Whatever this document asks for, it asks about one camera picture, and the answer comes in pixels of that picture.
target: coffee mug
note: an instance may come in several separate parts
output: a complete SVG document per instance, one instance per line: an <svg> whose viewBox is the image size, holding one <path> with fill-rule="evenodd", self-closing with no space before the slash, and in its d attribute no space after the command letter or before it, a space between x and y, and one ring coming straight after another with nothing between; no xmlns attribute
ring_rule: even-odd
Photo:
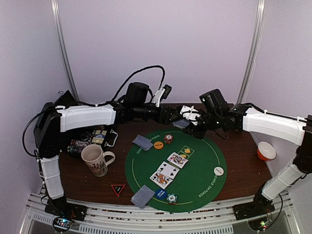
<svg viewBox="0 0 312 234"><path fill-rule="evenodd" d="M106 162L105 157L108 155L113 158ZM115 154L110 151L103 152L99 145L92 144L82 150L81 158L96 177L102 177L108 171L107 166L115 160Z"/></svg>

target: small bowl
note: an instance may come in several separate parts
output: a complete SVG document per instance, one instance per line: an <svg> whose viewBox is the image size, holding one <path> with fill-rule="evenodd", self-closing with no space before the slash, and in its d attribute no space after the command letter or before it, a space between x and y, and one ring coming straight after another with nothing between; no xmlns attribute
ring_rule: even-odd
<svg viewBox="0 0 312 234"><path fill-rule="evenodd" d="M257 153L259 159L261 159L262 161L270 161L276 157L276 151L273 146L264 141L258 144Z"/></svg>

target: poker table mat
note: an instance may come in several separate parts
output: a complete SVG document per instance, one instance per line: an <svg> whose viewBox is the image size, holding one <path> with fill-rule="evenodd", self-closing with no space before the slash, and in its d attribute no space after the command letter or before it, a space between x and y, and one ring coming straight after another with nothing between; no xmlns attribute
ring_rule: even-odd
<svg viewBox="0 0 312 234"><path fill-rule="evenodd" d="M172 134L172 143L166 144L164 137ZM211 140L196 139L179 129L160 130L145 135L154 144L156 141L164 143L161 150L152 147L144 151L134 145L126 158L125 174L131 190L136 193L143 185L153 191L160 187L150 180L150 176L160 164L167 161L173 152L186 155L189 160L178 172L173 182L165 190L168 194L178 197L176 205L169 205L166 199L160 200L153 197L148 205L155 209L168 212L189 212L211 202L222 190L227 176L226 161L223 153ZM221 167L224 174L216 176L215 167Z"/></svg>

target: mug handle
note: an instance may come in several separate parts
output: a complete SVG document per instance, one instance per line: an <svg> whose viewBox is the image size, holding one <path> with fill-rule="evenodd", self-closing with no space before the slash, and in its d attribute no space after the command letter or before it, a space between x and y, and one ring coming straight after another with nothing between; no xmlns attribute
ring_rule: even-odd
<svg viewBox="0 0 312 234"><path fill-rule="evenodd" d="M112 156L113 158L110 159L108 162L106 162L105 156L108 156L108 155ZM115 161L116 156L115 156L115 154L114 154L113 152L111 152L111 151L106 151L106 152L103 152L103 158L104 158L104 161L105 161L105 163L106 163L106 166L108 166L109 164L111 164L112 162Z"/></svg>

